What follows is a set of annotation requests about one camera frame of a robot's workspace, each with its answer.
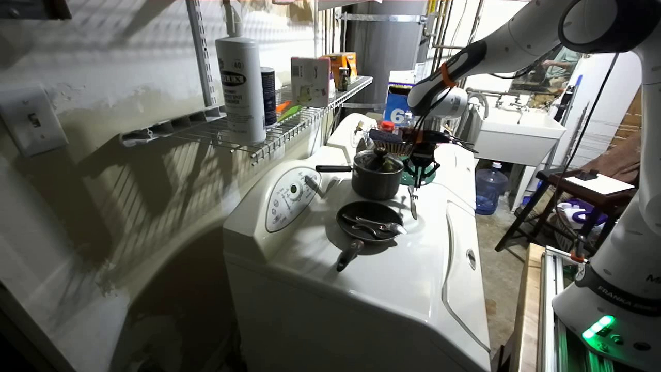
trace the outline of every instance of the pan handle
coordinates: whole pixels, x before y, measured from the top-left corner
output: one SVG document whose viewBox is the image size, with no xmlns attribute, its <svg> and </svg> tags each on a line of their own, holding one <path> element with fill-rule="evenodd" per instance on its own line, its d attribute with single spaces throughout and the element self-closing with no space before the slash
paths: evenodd
<svg viewBox="0 0 661 372">
<path fill-rule="evenodd" d="M 337 259 L 337 271 L 342 271 L 346 266 L 354 259 L 360 251 L 365 247 L 365 244 L 362 240 L 354 239 L 351 241 L 349 248 L 342 251 L 340 257 Z"/>
<path fill-rule="evenodd" d="M 320 173 L 351 172 L 351 165 L 317 165 L 315 169 Z"/>
</svg>

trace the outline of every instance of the switch plate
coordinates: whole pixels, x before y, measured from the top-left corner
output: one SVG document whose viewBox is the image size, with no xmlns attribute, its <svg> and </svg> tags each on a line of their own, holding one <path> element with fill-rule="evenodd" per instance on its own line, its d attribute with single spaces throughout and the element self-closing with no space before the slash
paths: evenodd
<svg viewBox="0 0 661 372">
<path fill-rule="evenodd" d="M 24 156 L 69 143 L 41 86 L 0 91 L 0 117 Z"/>
</svg>

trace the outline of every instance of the wire shelf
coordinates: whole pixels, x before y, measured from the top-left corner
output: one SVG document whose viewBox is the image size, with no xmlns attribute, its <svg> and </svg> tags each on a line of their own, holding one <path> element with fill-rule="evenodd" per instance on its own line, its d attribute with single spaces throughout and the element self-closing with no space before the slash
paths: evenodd
<svg viewBox="0 0 661 372">
<path fill-rule="evenodd" d="M 146 144 L 160 138 L 179 138 L 183 140 L 211 144 L 214 147 L 227 148 L 230 151 L 251 153 L 252 164 L 256 165 L 269 154 L 275 152 L 287 141 L 295 138 L 301 131 L 324 117 L 329 111 L 341 106 L 346 100 L 361 91 L 372 82 L 370 76 L 359 76 L 349 85 L 346 92 L 336 92 L 332 102 L 324 107 L 303 107 L 293 116 L 266 129 L 266 140 L 258 144 L 238 144 L 232 142 L 231 132 L 222 107 L 208 107 L 171 120 L 165 120 L 144 129 L 120 134 L 120 143 L 125 147 Z M 277 105 L 292 100 L 291 86 L 286 85 L 276 92 Z"/>
</svg>

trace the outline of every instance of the blue water jug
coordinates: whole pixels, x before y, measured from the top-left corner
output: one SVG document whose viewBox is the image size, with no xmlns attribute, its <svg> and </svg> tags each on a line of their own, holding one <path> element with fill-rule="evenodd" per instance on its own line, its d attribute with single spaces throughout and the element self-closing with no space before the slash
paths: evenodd
<svg viewBox="0 0 661 372">
<path fill-rule="evenodd" d="M 498 197 L 505 192 L 507 176 L 500 172 L 502 165 L 493 162 L 490 169 L 475 172 L 475 213 L 490 215 L 498 207 Z"/>
</svg>

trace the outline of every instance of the washing machine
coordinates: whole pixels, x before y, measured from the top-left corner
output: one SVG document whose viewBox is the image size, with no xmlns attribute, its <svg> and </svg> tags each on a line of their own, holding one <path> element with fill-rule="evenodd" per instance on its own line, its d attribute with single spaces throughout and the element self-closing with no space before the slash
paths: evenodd
<svg viewBox="0 0 661 372">
<path fill-rule="evenodd" d="M 247 193 L 223 225 L 223 252 L 249 371 L 490 370 L 475 186 L 463 170 L 472 154 L 440 148 L 448 166 L 418 190 L 417 219 L 405 186 L 380 202 L 408 234 L 366 246 L 341 272 L 351 239 L 336 213 L 364 199 L 351 173 L 315 166 L 346 163 L 346 148 L 281 163 Z"/>
</svg>

